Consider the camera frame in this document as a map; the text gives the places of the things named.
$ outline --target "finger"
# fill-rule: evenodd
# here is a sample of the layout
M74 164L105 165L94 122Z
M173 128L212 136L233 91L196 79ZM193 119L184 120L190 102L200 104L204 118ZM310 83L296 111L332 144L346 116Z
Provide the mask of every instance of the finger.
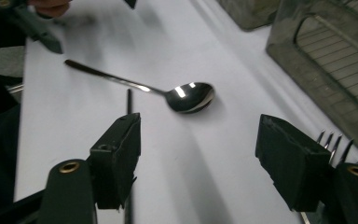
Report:
M34 9L40 14L55 18L62 16L68 8L69 4L67 3L58 7L35 7Z
M58 7L68 4L72 0L28 0L28 5L34 7Z

